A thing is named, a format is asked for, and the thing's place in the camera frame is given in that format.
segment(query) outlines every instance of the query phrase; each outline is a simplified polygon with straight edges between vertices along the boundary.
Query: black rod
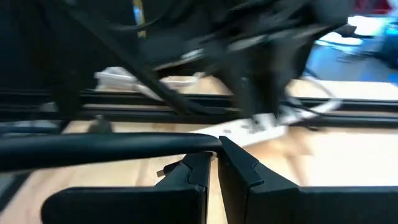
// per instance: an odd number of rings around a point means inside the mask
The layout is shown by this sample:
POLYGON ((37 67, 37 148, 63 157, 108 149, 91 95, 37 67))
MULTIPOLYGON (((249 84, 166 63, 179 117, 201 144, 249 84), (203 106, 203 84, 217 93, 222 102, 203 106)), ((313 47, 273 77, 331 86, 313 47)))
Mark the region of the black rod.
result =
POLYGON ((2 138, 0 172, 222 150, 217 138, 194 133, 62 134, 2 138))
POLYGON ((31 126, 0 126, 0 134, 18 133, 18 134, 57 134, 57 127, 36 127, 35 121, 31 126))
MULTIPOLYGON (((98 115, 109 121, 138 123, 182 123, 182 124, 219 124, 239 119, 239 114, 230 112, 222 115, 180 115, 173 111, 161 109, 130 108, 83 108, 74 120, 89 121, 98 115)), ((0 121, 20 121, 32 119, 68 120, 57 112, 39 111, 37 108, 0 105, 0 121)))

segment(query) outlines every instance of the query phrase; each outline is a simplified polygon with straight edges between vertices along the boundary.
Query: wooden floor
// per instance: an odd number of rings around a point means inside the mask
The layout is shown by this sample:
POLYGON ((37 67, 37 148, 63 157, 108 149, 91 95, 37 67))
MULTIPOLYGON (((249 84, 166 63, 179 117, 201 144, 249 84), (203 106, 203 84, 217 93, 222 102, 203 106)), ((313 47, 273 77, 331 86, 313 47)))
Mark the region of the wooden floor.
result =
MULTIPOLYGON (((339 97, 398 99, 398 89, 387 83, 324 82, 339 97)), ((324 96, 304 82, 290 87, 297 96, 324 96)), ((211 78, 185 93, 220 93, 211 78)), ((89 122, 72 122, 67 133, 84 133, 89 122)), ((117 132, 187 132, 204 125, 114 123, 117 132)), ((396 130, 325 128, 319 132, 291 128, 289 134, 245 148, 263 164, 299 185, 398 185, 396 130)), ((39 224, 42 202, 52 193, 72 186, 144 186, 160 179, 156 171, 181 156, 110 162, 34 172, 0 216, 0 224, 39 224)), ((211 165, 208 223, 226 223, 217 161, 211 165)))

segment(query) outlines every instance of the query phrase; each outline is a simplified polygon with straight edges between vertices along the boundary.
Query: blue object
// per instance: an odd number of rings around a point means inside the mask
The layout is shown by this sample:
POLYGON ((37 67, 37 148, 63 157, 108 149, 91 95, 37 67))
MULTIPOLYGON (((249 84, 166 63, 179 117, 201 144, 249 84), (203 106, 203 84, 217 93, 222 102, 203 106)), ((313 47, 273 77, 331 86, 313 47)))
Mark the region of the blue object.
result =
POLYGON ((139 9, 138 7, 134 6, 133 7, 133 11, 134 11, 134 17, 136 18, 136 22, 137 24, 142 24, 142 11, 141 9, 139 9))
POLYGON ((384 43, 376 57, 390 68, 398 68, 398 22, 390 23, 384 35, 384 43))
POLYGON ((374 76, 369 73, 365 73, 362 75, 362 77, 359 79, 362 82, 388 82, 393 85, 398 85, 398 74, 397 73, 391 73, 389 74, 387 80, 384 78, 381 78, 379 76, 374 76))

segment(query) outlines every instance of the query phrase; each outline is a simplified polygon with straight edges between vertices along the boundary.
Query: black metal rail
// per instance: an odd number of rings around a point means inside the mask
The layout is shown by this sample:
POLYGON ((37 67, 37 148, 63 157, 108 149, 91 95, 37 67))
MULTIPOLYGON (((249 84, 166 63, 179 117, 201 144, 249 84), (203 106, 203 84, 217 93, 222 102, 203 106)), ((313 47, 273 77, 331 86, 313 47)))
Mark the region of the black metal rail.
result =
MULTIPOLYGON (((51 97, 45 91, 9 91, 0 90, 2 104, 37 105, 48 102, 51 97)), ((206 107, 233 108, 231 96, 224 95, 184 95, 192 102, 206 107)), ((140 93, 108 93, 84 91, 80 95, 81 102, 84 104, 104 104, 104 105, 147 105, 165 106, 165 103, 150 99, 140 93)), ((304 106, 313 107, 325 103, 327 98, 298 98, 304 106)), ((398 112, 398 100, 359 100, 344 99, 340 108, 341 111, 382 111, 398 112)))
MULTIPOLYGON (((109 121, 126 121, 139 123, 186 123, 186 124, 219 124, 239 119, 238 112, 225 115, 180 115, 165 109, 127 109, 127 108, 85 108, 75 118, 89 121, 97 115, 103 115, 109 121)), ((0 105, 0 118, 8 119, 63 119, 57 112, 41 112, 30 107, 0 105)), ((294 126, 339 127, 339 128, 398 128, 398 116, 371 116, 352 114, 325 114, 302 121, 294 126)))

